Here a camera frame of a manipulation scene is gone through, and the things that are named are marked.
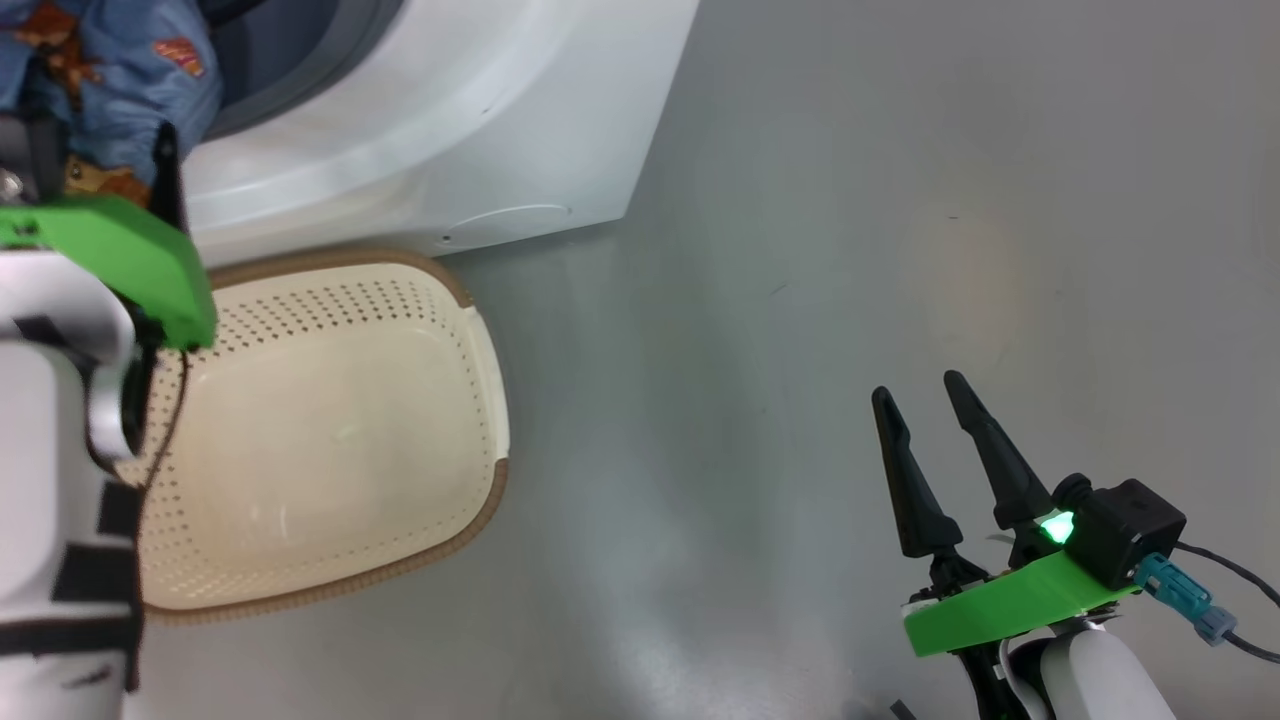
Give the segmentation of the blue and orange clothes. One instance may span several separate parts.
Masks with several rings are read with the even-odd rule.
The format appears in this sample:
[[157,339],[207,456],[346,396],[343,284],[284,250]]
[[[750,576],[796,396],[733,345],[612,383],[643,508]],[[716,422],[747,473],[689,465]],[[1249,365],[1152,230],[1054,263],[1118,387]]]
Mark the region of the blue and orange clothes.
[[163,127],[184,161],[223,95],[198,0],[0,0],[0,117],[54,122],[68,193],[147,206]]

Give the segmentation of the round white filter cover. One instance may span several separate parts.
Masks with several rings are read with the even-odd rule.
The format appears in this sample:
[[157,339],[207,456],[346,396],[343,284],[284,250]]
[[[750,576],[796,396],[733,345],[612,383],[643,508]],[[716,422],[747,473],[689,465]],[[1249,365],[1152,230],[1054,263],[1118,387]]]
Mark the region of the round white filter cover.
[[570,208],[534,204],[503,208],[454,223],[440,233],[447,249],[483,249],[557,232],[572,217]]

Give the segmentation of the cream perforated laundry basket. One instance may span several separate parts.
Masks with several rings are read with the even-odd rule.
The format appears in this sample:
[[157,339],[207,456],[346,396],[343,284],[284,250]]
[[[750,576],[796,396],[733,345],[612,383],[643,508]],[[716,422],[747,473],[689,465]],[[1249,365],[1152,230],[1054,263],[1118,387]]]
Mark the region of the cream perforated laundry basket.
[[221,623],[297,609],[458,552],[509,469],[500,364],[439,261],[323,249],[211,274],[212,347],[163,355],[148,438],[146,618]]

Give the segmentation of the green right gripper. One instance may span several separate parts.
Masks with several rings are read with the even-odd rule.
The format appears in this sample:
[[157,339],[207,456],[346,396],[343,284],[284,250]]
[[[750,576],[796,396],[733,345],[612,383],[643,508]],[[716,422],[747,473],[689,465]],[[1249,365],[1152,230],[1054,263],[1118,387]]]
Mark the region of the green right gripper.
[[[1033,523],[1053,511],[1050,492],[1005,429],[980,401],[966,377],[943,374],[959,425],[970,436],[995,497],[993,515],[1002,530]],[[1032,533],[1047,541],[1050,553],[1024,568],[991,575],[955,550],[963,542],[957,523],[942,511],[913,454],[911,434],[886,387],[870,396],[884,477],[900,550],[909,559],[934,556],[929,588],[902,606],[902,624],[918,657],[952,653],[995,643],[1087,615],[1134,594],[1110,589],[1064,551],[1073,514],[1056,512]]]

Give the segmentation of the white front-load washing machine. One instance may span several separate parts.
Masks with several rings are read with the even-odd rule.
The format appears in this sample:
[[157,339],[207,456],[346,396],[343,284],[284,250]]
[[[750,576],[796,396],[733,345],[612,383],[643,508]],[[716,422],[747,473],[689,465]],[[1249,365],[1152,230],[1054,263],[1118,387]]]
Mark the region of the white front-load washing machine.
[[198,0],[225,95],[183,169],[209,266],[357,240],[430,254],[553,204],[623,218],[699,0]]

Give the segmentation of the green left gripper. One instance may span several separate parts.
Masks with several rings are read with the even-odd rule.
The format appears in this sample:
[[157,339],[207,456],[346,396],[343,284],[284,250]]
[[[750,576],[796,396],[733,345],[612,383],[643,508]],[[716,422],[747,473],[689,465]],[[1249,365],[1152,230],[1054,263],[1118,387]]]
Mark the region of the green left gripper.
[[[47,111],[26,118],[29,201],[64,193],[67,123]],[[115,195],[0,206],[0,247],[45,247],[95,275],[163,328],[164,346],[214,345],[218,311],[207,272],[187,236],[177,128],[164,122],[152,146],[150,211]]]

